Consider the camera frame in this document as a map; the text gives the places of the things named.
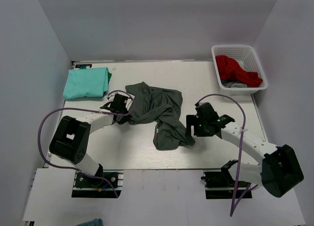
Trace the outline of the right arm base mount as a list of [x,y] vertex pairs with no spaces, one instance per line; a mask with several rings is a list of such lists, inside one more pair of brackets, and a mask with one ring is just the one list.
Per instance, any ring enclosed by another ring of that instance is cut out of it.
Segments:
[[234,181],[225,177],[221,171],[204,171],[201,181],[205,184],[207,200],[231,200],[234,191]]

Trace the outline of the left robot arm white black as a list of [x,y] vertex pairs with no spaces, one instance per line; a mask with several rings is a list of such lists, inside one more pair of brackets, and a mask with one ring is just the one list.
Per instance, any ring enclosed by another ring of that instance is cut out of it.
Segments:
[[105,126],[127,122],[131,118],[127,108],[128,100],[132,100],[130,95],[116,93],[96,111],[82,109],[81,111],[88,114],[78,118],[62,117],[50,143],[50,153],[66,160],[77,171],[100,177],[102,165],[87,154],[89,136]]

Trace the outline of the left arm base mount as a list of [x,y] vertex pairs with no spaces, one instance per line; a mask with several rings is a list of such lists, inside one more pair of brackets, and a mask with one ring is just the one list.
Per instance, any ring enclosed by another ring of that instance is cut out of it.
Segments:
[[104,171],[103,178],[110,182],[116,194],[105,180],[89,178],[80,172],[76,172],[71,197],[89,199],[115,199],[119,197],[122,192],[124,172]]

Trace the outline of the dark grey t-shirt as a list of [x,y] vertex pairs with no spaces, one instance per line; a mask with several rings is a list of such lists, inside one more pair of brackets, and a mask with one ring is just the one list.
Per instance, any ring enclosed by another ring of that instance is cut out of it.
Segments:
[[152,87],[145,82],[125,86],[134,96],[130,125],[156,122],[153,144],[159,151],[171,151],[179,146],[194,146],[195,140],[185,135],[180,121],[182,93],[177,90]]

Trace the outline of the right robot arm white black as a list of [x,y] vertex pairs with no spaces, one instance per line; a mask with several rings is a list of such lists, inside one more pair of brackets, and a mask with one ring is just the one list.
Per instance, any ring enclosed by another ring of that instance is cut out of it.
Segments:
[[277,146],[243,130],[230,116],[219,116],[208,102],[196,105],[196,114],[186,116],[187,137],[213,137],[234,144],[256,160],[256,164],[238,164],[230,160],[218,172],[206,172],[201,178],[208,188],[232,187],[252,183],[280,198],[304,179],[295,151],[289,145]]

